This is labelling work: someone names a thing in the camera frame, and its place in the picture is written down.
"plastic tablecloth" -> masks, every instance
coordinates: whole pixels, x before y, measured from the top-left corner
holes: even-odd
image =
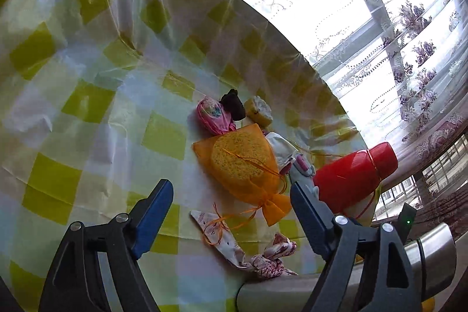
[[[202,240],[189,211],[236,213],[197,162],[208,137],[194,110],[231,87],[272,108],[271,130],[316,167],[366,148],[303,56],[242,0],[0,0],[0,276],[37,310],[57,246],[73,221],[108,222],[159,179],[175,196],[141,270],[162,311],[234,311],[245,275]],[[363,200],[351,208],[358,214]],[[370,223],[374,208],[361,221]],[[299,244],[285,265],[320,271],[292,211],[234,231],[258,254],[279,230]],[[104,282],[118,310],[105,257]]]

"sheer curtain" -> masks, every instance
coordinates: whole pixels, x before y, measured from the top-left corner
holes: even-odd
[[[468,118],[465,0],[244,0],[302,52],[369,147],[427,166]]]

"yellow object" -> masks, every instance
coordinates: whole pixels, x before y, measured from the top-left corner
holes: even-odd
[[[262,209],[268,226],[291,210],[278,193],[275,156],[257,124],[193,144],[198,160],[235,198]]]
[[[273,122],[270,107],[258,96],[245,101],[244,108],[245,114],[262,127],[268,127]]]
[[[423,307],[423,312],[432,312],[436,306],[436,300],[434,297],[430,297],[429,299],[423,301],[421,305]]]

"red bottle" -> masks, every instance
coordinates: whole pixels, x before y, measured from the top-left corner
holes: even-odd
[[[370,195],[380,182],[398,168],[389,143],[363,149],[323,166],[314,177],[319,198],[333,213],[341,213]]]

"silver bolt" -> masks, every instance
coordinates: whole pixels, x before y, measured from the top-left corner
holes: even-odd
[[[336,216],[335,222],[339,225],[346,225],[348,223],[348,219],[345,216]]]
[[[390,225],[389,223],[384,223],[382,225],[382,229],[385,230],[387,233],[390,233],[393,231],[393,226]]]
[[[117,214],[116,221],[120,222],[120,223],[121,222],[127,222],[128,221],[128,214],[126,214],[126,213]]]
[[[75,231],[80,230],[80,229],[81,229],[81,222],[76,221],[76,222],[73,222],[73,223],[70,225],[70,230],[71,230],[72,232],[75,232]]]

